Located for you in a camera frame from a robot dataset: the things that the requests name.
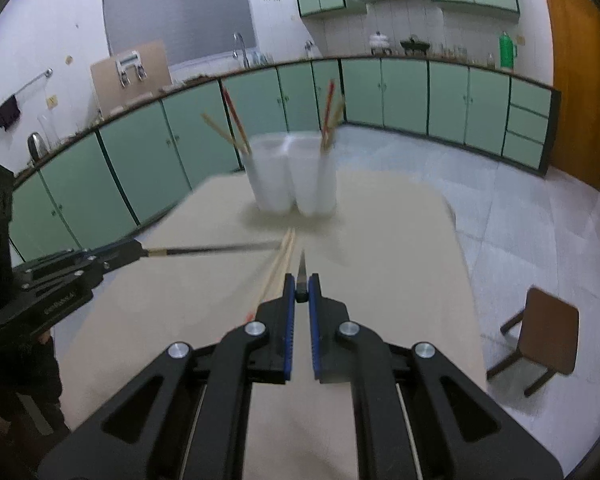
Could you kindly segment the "chrome kitchen faucet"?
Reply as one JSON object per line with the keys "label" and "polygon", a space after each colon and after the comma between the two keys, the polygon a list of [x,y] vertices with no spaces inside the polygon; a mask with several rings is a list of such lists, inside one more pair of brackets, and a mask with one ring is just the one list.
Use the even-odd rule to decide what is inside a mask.
{"label": "chrome kitchen faucet", "polygon": [[247,49],[245,45],[244,37],[240,32],[235,32],[234,35],[235,50],[233,52],[234,58],[240,62],[240,66],[245,70],[249,68],[249,58],[247,55]]}

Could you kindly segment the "grey window blind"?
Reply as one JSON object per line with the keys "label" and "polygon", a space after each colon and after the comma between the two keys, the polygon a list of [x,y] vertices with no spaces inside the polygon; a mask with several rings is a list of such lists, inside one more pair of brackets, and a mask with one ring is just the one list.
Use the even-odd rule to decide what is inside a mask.
{"label": "grey window blind", "polygon": [[178,65],[257,45],[249,0],[102,0],[109,50],[122,53],[160,40]]}

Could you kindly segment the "red and wood chopstick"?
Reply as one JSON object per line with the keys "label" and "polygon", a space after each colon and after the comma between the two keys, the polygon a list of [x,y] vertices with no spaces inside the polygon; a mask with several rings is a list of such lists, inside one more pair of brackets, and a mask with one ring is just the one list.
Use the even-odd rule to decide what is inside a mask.
{"label": "red and wood chopstick", "polygon": [[261,290],[258,293],[253,308],[249,310],[245,318],[246,322],[251,322],[256,318],[258,307],[260,304],[262,304],[262,302],[265,302],[278,293],[280,289],[278,282],[284,281],[284,276],[287,272],[290,258],[294,252],[295,241],[296,230],[294,228],[289,228],[283,237],[282,244],[280,245],[278,253],[273,260],[272,266],[268,271],[268,275],[264,280]]}

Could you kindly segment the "wooden chopstick in left cup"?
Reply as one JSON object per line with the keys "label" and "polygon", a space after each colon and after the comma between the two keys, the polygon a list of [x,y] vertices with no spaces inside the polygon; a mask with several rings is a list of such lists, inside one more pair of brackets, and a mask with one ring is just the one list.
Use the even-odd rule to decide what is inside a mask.
{"label": "wooden chopstick in left cup", "polygon": [[207,126],[216,132],[222,139],[228,142],[233,148],[236,148],[238,152],[241,152],[242,154],[248,154],[248,150],[244,144],[238,143],[234,136],[222,129],[206,113],[201,113],[201,118]]}

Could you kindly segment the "green thermos flask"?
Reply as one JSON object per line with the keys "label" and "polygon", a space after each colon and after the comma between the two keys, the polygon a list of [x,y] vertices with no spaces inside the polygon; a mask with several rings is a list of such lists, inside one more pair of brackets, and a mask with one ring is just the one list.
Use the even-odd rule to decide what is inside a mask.
{"label": "green thermos flask", "polygon": [[513,70],[517,57],[517,46],[507,32],[502,32],[498,38],[500,48],[500,65],[502,70]]}

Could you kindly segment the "red chopstick in left cup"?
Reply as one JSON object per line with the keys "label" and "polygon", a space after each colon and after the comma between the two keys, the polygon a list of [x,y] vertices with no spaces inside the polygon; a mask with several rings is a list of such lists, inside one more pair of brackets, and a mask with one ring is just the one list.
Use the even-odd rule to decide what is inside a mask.
{"label": "red chopstick in left cup", "polygon": [[232,98],[230,97],[230,92],[228,92],[227,88],[225,88],[222,84],[221,84],[221,90],[223,93],[223,98],[228,106],[228,109],[230,110],[230,116],[232,116],[234,123],[238,129],[240,138],[242,139],[242,146],[244,147],[244,152],[247,155],[251,156],[252,149],[251,149],[251,146],[250,146],[250,143],[248,140],[248,136],[246,135],[244,125],[242,124],[242,121],[240,120],[240,117],[237,113],[234,102],[233,102]]}

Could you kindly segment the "wooden chopstick in cup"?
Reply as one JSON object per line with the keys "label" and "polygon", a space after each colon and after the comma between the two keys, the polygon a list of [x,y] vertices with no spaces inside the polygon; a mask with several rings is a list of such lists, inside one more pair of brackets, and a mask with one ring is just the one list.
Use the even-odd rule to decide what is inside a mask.
{"label": "wooden chopstick in cup", "polygon": [[334,136],[336,128],[339,126],[340,122],[342,121],[342,116],[343,116],[345,107],[346,107],[346,103],[343,100],[341,100],[338,103],[337,107],[335,108],[334,114],[332,114],[332,117],[329,119],[329,122],[326,124],[326,127],[323,132],[323,142],[322,142],[322,147],[321,147],[321,151],[323,153],[328,152],[332,148],[332,144],[334,143],[334,140],[332,140],[332,137]]}
{"label": "wooden chopstick in cup", "polygon": [[241,152],[242,154],[248,154],[248,150],[244,144],[238,143],[234,136],[222,129],[206,113],[201,113],[201,118],[207,126],[216,132],[222,139],[228,142],[233,148],[236,148],[238,152]]}

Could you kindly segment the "cardboard box with water purifier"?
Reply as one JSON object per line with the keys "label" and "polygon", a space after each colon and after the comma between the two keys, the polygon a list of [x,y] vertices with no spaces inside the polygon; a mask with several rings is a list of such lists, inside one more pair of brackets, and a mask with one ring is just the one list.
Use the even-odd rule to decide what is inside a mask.
{"label": "cardboard box with water purifier", "polygon": [[117,114],[143,98],[152,98],[172,84],[161,40],[106,58],[91,66],[100,114]]}

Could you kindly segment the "black chopstick silver band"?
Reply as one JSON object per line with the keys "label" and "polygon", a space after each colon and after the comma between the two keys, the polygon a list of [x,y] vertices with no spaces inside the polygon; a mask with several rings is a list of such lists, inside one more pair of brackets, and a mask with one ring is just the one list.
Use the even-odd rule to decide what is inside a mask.
{"label": "black chopstick silver band", "polygon": [[306,273],[306,252],[304,250],[302,250],[300,255],[294,299],[298,304],[304,304],[309,301],[309,277]]}

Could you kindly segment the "black wok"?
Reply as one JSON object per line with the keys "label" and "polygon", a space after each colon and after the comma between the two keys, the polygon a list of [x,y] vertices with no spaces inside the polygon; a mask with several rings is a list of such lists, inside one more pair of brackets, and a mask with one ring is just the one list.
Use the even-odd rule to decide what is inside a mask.
{"label": "black wok", "polygon": [[400,46],[407,56],[427,56],[431,44],[427,41],[422,41],[415,36],[401,40]]}

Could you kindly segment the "white cooking pot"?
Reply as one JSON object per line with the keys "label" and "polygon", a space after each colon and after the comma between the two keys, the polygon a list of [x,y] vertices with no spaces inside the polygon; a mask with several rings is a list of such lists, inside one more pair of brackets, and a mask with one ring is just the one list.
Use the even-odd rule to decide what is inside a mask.
{"label": "white cooking pot", "polygon": [[368,46],[372,55],[390,55],[392,53],[389,38],[381,32],[374,32],[370,35]]}

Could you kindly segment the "red chopstick in cup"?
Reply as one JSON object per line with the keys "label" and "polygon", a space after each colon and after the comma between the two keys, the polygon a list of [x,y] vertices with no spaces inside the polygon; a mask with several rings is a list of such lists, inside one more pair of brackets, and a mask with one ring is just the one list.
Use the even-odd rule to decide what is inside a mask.
{"label": "red chopstick in cup", "polygon": [[328,92],[325,104],[325,113],[323,117],[322,130],[321,130],[321,153],[328,148],[328,122],[330,116],[330,110],[332,109],[332,98],[334,97],[335,92],[335,81],[333,79],[329,79],[328,84]]}
{"label": "red chopstick in cup", "polygon": [[251,146],[250,146],[250,143],[248,140],[248,136],[246,135],[244,125],[242,124],[242,121],[240,120],[240,117],[237,113],[234,102],[233,102],[232,98],[230,97],[230,92],[228,92],[227,88],[225,88],[222,84],[221,84],[221,90],[223,93],[223,98],[228,106],[228,109],[230,110],[230,116],[232,116],[234,123],[238,129],[240,138],[242,139],[242,146],[244,147],[244,152],[247,155],[251,156],[252,149],[251,149]]}

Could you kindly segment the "wooden chopstick in right cup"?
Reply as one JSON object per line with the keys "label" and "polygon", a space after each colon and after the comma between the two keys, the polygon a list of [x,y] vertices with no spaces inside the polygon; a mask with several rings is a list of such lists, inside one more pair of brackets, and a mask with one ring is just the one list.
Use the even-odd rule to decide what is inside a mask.
{"label": "wooden chopstick in right cup", "polygon": [[345,107],[346,107],[346,103],[343,100],[341,100],[338,103],[337,107],[335,108],[334,114],[332,114],[332,117],[329,119],[329,122],[326,124],[326,127],[323,132],[323,142],[322,142],[322,147],[321,147],[321,151],[323,153],[328,152],[332,148],[332,144],[334,143],[334,140],[332,140],[332,137],[334,136],[336,128],[339,126],[340,122],[342,121],[342,116],[343,116]]}

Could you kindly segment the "red chopstick in right cup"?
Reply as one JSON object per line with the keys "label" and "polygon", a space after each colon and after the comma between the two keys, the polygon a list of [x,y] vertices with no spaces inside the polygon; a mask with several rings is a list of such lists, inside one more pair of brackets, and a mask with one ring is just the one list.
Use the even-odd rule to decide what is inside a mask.
{"label": "red chopstick in right cup", "polygon": [[321,130],[321,153],[328,148],[328,122],[330,116],[330,110],[332,109],[332,98],[334,97],[335,92],[335,81],[333,79],[329,79],[328,84],[328,92],[325,104],[325,113],[323,117],[322,130]]}

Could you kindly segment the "white utensil holder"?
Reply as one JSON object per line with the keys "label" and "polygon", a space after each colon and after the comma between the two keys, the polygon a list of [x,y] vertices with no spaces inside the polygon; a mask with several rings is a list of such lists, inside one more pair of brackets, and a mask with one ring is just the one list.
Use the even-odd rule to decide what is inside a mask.
{"label": "white utensil holder", "polygon": [[268,214],[298,209],[305,217],[332,214],[337,203],[335,153],[317,132],[265,133],[250,139],[242,164],[258,208]]}

